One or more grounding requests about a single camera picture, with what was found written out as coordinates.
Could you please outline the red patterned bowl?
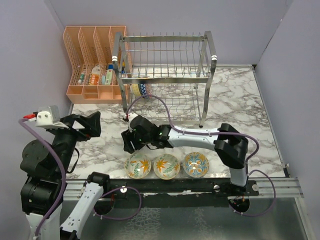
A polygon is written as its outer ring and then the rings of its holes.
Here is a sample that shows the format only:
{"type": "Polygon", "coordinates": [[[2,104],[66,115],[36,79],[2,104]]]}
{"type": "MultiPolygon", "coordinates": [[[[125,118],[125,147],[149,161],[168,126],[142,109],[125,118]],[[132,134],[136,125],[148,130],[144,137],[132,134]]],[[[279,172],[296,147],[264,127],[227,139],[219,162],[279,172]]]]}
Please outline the red patterned bowl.
{"type": "Polygon", "coordinates": [[[138,84],[140,95],[143,99],[150,99],[152,94],[152,86],[149,83],[138,84]]]}

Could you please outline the yellow dotted white bowl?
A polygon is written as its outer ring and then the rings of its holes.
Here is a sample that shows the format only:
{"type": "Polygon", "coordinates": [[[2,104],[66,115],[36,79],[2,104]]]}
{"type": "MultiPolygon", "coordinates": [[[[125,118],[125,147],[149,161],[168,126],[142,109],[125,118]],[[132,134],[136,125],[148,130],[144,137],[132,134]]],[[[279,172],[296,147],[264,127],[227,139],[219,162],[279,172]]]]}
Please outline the yellow dotted white bowl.
{"type": "Polygon", "coordinates": [[[136,97],[141,96],[140,88],[139,88],[138,84],[132,84],[130,86],[130,90],[131,90],[132,94],[135,95],[136,97]]]}

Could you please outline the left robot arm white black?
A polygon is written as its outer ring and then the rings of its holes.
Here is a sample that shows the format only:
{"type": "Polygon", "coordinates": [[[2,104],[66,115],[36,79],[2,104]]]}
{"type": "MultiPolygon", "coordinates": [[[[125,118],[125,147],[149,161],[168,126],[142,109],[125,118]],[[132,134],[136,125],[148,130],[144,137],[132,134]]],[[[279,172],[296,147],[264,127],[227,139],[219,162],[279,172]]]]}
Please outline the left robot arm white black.
{"type": "Polygon", "coordinates": [[[71,114],[60,118],[50,108],[24,116],[19,124],[35,140],[22,151],[20,169],[27,174],[20,196],[33,235],[32,240],[79,240],[98,199],[111,190],[107,174],[92,172],[71,214],[60,223],[66,175],[77,142],[101,135],[101,113],[71,114]]]}

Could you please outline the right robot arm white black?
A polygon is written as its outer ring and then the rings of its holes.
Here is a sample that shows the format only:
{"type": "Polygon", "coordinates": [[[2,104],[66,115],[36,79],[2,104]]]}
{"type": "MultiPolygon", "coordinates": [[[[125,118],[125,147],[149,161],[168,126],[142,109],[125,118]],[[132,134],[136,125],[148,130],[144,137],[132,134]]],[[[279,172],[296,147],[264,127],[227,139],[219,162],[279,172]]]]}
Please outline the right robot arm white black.
{"type": "Polygon", "coordinates": [[[248,138],[228,123],[213,129],[192,129],[162,124],[157,126],[147,118],[130,113],[127,130],[121,133],[123,150],[134,153],[147,145],[156,149],[195,147],[217,153],[222,163],[229,167],[230,191],[240,196],[248,189],[246,155],[248,138]]]}

